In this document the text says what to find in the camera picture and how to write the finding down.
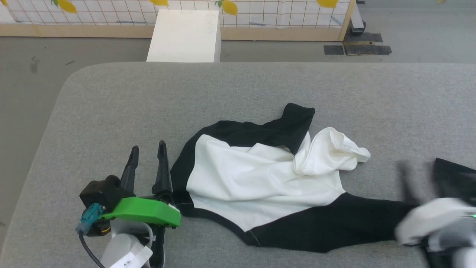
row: gray table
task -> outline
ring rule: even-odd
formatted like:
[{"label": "gray table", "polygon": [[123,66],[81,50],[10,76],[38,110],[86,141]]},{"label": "gray table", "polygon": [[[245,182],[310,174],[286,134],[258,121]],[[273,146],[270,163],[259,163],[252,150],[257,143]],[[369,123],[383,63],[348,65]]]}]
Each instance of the gray table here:
[{"label": "gray table", "polygon": [[[141,62],[84,68],[58,97],[0,267],[94,267],[74,232],[84,209],[78,194],[90,180],[120,175],[138,145],[135,191],[149,194],[159,140],[167,142],[173,163],[201,127],[222,119],[264,123],[279,117],[288,102],[316,108],[311,135],[332,126],[371,152],[370,161],[342,172],[347,191],[398,200],[395,161],[408,159],[415,189],[430,199],[425,163],[438,156],[476,166],[475,73],[476,65],[463,64]],[[108,240],[87,242],[100,256]],[[257,248],[216,223],[191,218],[166,234],[166,255],[172,268],[426,265],[416,249],[393,241],[328,254]]]}]

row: concrete floor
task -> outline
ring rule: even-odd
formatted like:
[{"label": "concrete floor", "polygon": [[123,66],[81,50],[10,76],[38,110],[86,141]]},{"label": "concrete floor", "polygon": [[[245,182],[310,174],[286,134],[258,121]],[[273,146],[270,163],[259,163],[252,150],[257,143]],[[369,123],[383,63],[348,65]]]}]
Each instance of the concrete floor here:
[{"label": "concrete floor", "polygon": [[[321,42],[224,41],[222,62],[476,63],[475,9],[366,9],[389,56],[324,55]],[[141,62],[150,40],[0,38],[0,245],[58,93],[93,64]]]}]

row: crumpled white fabric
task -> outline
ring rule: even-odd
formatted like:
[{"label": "crumpled white fabric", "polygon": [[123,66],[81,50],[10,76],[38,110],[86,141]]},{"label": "crumpled white fabric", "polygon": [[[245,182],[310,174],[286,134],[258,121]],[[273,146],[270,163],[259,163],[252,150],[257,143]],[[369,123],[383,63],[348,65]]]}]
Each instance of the crumpled white fabric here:
[{"label": "crumpled white fabric", "polygon": [[338,170],[352,170],[369,158],[367,149],[332,127],[312,141],[307,133],[295,156],[284,148],[229,146],[202,135],[187,191],[195,208],[215,212],[247,231],[332,203],[345,192]]}]

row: white grid panel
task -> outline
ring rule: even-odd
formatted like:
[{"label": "white grid panel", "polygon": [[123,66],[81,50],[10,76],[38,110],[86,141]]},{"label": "white grid panel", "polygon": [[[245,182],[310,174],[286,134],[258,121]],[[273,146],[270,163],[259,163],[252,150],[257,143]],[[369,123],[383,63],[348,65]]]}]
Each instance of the white grid panel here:
[{"label": "white grid panel", "polygon": [[158,11],[219,10],[220,25],[231,28],[342,28],[350,0],[338,0],[335,9],[316,0],[223,0],[237,13],[228,14],[215,1],[161,0],[70,0],[77,13],[56,7],[51,0],[6,0],[13,18],[22,24],[43,25],[154,25]]}]

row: black and white cloth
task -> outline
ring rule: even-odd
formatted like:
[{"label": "black and white cloth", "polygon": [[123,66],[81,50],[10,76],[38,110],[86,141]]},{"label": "black and white cloth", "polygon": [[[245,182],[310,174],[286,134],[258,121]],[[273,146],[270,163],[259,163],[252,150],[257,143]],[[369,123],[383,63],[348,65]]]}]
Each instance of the black and white cloth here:
[{"label": "black and white cloth", "polygon": [[314,113],[289,103],[264,125],[220,121],[201,129],[170,172],[177,208],[259,247],[328,252],[394,239],[413,206],[346,193],[339,170],[370,153],[332,127],[311,140]]}]

